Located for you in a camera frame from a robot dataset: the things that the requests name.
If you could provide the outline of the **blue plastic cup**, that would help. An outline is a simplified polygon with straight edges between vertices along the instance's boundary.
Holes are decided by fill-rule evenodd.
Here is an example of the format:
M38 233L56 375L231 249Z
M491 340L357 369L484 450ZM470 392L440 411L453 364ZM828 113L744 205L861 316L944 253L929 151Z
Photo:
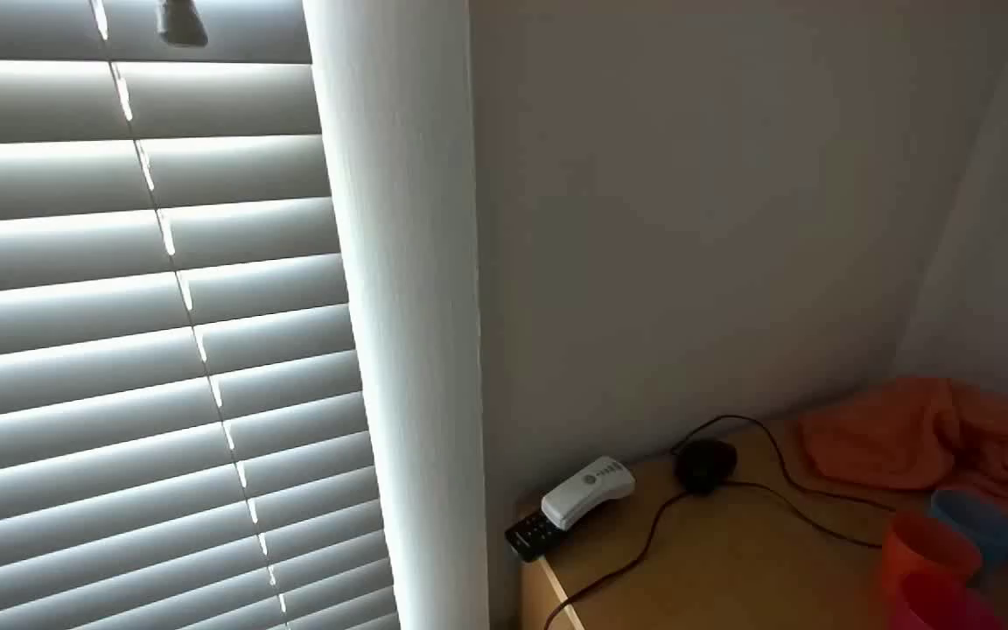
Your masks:
M941 488L929 502L929 515L944 522L981 548L987 572L1008 561L1008 510L960 488Z

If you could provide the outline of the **orange plastic cup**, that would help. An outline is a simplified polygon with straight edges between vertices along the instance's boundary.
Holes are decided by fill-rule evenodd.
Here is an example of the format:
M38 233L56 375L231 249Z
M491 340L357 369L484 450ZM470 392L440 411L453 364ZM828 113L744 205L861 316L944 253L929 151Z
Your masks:
M941 574L965 585L981 566L985 555L965 536L944 522L933 522L922 508L908 508L885 525L877 595L885 606L892 606L908 574Z

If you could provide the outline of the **white handheld device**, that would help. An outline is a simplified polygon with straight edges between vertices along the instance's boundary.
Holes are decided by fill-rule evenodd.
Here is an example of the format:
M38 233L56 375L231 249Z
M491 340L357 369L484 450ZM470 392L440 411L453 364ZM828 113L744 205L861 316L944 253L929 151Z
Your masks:
M539 510L561 527L572 533L584 515L609 502L624 502L637 490L635 471L612 459L600 454L582 464L574 475L555 483L541 502Z

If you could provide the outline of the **black remote control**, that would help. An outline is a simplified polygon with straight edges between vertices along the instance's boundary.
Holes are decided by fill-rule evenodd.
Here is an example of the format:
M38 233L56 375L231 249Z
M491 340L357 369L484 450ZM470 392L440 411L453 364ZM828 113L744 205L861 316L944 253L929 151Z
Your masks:
M504 540L520 561L539 561L565 540L565 533L541 510L532 510L514 522Z

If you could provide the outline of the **black round puck device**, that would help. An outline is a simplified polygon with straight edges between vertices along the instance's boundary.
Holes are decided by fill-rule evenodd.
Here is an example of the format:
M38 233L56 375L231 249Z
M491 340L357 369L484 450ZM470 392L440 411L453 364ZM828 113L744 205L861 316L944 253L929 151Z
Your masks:
M689 440L674 454L674 483L685 494L708 498L715 494L737 464L737 450L728 440Z

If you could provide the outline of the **white horizontal window blinds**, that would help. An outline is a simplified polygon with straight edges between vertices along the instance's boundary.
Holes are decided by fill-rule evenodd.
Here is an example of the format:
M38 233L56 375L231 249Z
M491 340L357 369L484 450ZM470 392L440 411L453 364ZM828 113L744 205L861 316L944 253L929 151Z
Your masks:
M0 0L0 630L399 630L300 0Z

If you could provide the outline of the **orange cloth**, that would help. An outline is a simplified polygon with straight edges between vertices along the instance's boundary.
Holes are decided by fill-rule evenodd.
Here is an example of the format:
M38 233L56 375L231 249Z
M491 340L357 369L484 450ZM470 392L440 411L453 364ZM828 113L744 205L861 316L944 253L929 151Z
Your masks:
M801 411L810 468L870 490L971 488L1008 510L1008 394L951 379L892 379Z

